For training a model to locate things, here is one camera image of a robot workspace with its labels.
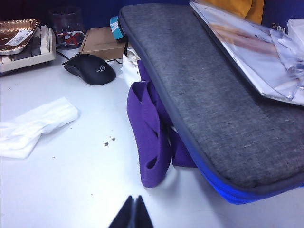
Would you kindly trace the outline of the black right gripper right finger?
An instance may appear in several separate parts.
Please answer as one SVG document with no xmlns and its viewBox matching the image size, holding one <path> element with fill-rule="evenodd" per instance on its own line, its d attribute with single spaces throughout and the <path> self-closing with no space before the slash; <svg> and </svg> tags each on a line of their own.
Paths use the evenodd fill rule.
<svg viewBox="0 0 304 228">
<path fill-rule="evenodd" d="M 153 228 L 153 224 L 142 196 L 135 201 L 135 227 L 136 228 Z"/>
</svg>

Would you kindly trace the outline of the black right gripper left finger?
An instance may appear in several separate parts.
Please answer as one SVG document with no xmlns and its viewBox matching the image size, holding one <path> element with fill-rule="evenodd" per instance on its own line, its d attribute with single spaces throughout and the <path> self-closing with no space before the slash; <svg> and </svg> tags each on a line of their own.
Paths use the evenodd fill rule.
<svg viewBox="0 0 304 228">
<path fill-rule="evenodd" d="M 127 228 L 132 217 L 133 198 L 129 196 L 111 222 L 109 228 Z"/>
</svg>

